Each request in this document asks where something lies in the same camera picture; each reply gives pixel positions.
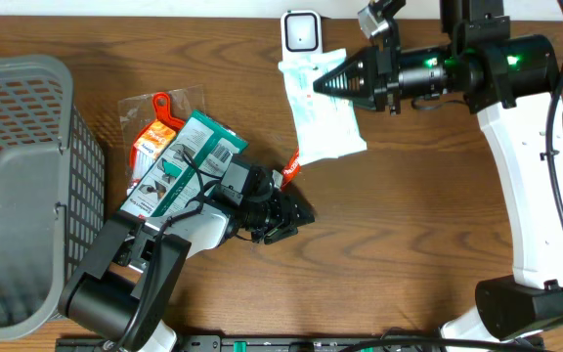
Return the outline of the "red snack stick packet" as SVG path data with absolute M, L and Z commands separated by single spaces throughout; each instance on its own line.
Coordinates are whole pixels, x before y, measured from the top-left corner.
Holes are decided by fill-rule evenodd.
M 299 148 L 296 148 L 296 150 L 295 150 L 294 154 L 292 155 L 292 157 L 290 158 L 289 162 L 284 167 L 284 169 L 281 171 L 281 175 L 282 175 L 281 188 L 282 189 L 284 189 L 287 185 L 289 185 L 291 183 L 291 181 L 294 179 L 294 177 L 300 172 L 301 165 L 299 163 L 299 156 L 300 156 L 300 150 L 299 150 Z

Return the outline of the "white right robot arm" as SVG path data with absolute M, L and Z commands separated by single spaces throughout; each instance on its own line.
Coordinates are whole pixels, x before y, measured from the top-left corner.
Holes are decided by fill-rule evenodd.
M 563 326 L 563 59 L 539 34 L 515 37 L 499 1 L 444 1 L 445 46 L 405 51 L 402 0 L 358 14 L 369 45 L 314 82 L 314 90 L 375 111 L 402 101 L 433 110 L 455 93 L 489 143 L 507 208 L 509 276 L 475 288 L 475 304 L 440 327 L 424 351 L 537 351 L 537 334 Z

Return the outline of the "pale green small packet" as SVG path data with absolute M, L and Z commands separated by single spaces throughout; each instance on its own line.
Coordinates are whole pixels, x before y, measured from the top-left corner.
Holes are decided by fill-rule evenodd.
M 368 148 L 352 103 L 317 93 L 313 88 L 316 79 L 342 64 L 346 57 L 346 51 L 338 49 L 278 64 L 293 115 L 301 166 Z

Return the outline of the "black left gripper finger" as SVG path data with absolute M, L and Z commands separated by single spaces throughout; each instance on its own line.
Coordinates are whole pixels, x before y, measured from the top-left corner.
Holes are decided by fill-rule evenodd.
M 283 194 L 283 215 L 286 227 L 298 228 L 315 222 L 313 208 L 300 195 Z
M 273 244 L 295 236 L 298 234 L 298 230 L 294 226 L 287 226 L 283 228 L 273 229 L 271 233 L 264 237 L 264 244 Z

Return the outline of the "green packaged item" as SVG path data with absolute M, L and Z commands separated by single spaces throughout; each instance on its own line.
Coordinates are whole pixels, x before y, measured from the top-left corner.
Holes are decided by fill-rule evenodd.
M 177 212 L 201 185 L 222 177 L 232 157 L 247 146 L 235 132 L 195 110 L 120 209 L 139 218 Z

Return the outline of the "red packaged item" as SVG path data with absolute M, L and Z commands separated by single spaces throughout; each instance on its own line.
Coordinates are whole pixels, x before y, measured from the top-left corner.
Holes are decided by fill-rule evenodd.
M 177 131 L 178 126 L 182 126 L 194 110 L 205 112 L 201 85 L 125 98 L 117 103 L 125 155 L 127 193 L 131 193 L 143 177 L 142 167 L 152 164 L 146 154 L 138 154 L 135 142 L 155 122 L 162 122 Z

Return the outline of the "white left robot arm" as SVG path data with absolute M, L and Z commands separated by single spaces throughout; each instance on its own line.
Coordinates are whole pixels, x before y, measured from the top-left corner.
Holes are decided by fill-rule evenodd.
M 304 199 L 279 190 L 265 200 L 239 204 L 215 194 L 198 197 L 173 214 L 147 219 L 119 211 L 65 284 L 58 311 L 110 341 L 115 351 L 140 351 L 158 328 L 188 258 L 220 246 L 240 230 L 249 232 L 252 242 L 272 244 L 314 220 Z M 128 236 L 151 250 L 135 283 L 109 268 Z

